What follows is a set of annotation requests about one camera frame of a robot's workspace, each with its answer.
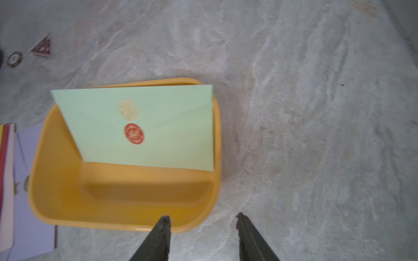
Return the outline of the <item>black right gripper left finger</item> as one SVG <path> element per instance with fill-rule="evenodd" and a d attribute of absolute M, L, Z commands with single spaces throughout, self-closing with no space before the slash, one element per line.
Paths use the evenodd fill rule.
<path fill-rule="evenodd" d="M 162 216 L 142 242 L 130 261 L 167 261 L 171 241 L 171 220 Z"/>

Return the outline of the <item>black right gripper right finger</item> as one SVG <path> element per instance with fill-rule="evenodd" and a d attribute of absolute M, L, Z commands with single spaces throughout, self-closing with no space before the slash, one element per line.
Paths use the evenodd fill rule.
<path fill-rule="evenodd" d="M 249 217 L 237 215 L 236 229 L 239 236 L 239 258 L 241 261 L 280 261 Z"/>

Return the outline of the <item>light green envelope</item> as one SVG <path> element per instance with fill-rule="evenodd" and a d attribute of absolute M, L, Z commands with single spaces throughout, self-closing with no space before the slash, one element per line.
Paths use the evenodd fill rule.
<path fill-rule="evenodd" d="M 53 90 L 86 162 L 213 171 L 213 86 Z"/>

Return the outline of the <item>pink envelope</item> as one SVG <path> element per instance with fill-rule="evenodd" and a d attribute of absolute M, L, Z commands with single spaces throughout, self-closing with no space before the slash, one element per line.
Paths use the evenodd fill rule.
<path fill-rule="evenodd" d="M 1 209 L 1 251 L 14 245 L 14 138 L 15 125 L 10 124 L 7 156 L 5 161 L 3 205 Z"/>

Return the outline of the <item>red envelope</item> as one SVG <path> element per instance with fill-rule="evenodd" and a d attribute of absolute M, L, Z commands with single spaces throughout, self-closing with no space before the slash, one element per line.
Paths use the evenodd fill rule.
<path fill-rule="evenodd" d="M 5 161 L 6 161 L 6 156 L 7 156 L 7 147 L 8 147 L 8 137 L 9 137 L 9 131 L 10 131 L 10 124 L 5 124 L 2 125 L 3 127 L 3 132 L 1 135 L 1 192 L 0 192 L 0 197 L 1 197 L 1 209 L 2 209 L 2 205 L 3 205 L 3 185 L 4 185 L 4 173 L 5 173 Z"/>

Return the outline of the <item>yellow envelope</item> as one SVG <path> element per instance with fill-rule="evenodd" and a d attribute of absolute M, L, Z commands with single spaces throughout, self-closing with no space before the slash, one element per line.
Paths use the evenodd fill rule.
<path fill-rule="evenodd" d="M 4 125 L 0 125 L 0 147 L 2 146 L 3 133 L 4 133 Z"/>

